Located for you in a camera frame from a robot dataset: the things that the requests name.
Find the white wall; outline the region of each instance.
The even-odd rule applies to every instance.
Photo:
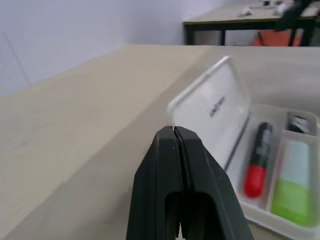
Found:
[[[0,96],[128,43],[183,44],[183,20],[232,1],[246,0],[2,0]],[[196,43],[216,36],[200,32]],[[241,45],[234,36],[227,44]]]

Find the clear plastic lid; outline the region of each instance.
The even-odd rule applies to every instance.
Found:
[[[250,111],[250,97],[231,63],[223,57],[168,105],[176,126],[197,133],[224,168]]]

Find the red marker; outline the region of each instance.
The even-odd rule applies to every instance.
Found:
[[[271,137],[271,124],[267,122],[261,123],[256,133],[254,148],[244,182],[244,192],[248,197],[257,198],[263,192],[267,175]]]

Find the black metal frame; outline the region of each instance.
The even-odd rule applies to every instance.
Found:
[[[294,29],[291,33],[289,46],[293,45],[297,29],[303,29],[303,35],[300,46],[309,46],[310,40],[315,28],[315,18],[296,19]],[[220,31],[220,45],[224,46],[226,42],[226,31],[232,30],[267,30],[274,29],[277,20],[251,21],[251,22],[225,22],[225,23],[184,23],[185,44],[195,44],[195,32],[199,31]]]

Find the wooden table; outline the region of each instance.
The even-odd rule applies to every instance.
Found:
[[[195,32],[220,31],[220,45],[224,46],[226,31],[229,30],[265,30],[274,29],[279,16],[274,15],[275,9],[265,9],[261,3],[229,4],[214,9],[198,17],[186,20],[184,24],[185,43],[195,44]],[[239,14],[246,7],[252,7],[253,15],[240,17]],[[296,20],[288,45],[292,46],[297,29],[303,29],[301,46],[309,46],[315,27],[315,16],[318,8],[307,8],[301,17]]]
[[[254,103],[320,116],[319,48],[125,47],[1,97],[0,239],[124,240],[134,174],[171,124],[168,103],[225,55]]]

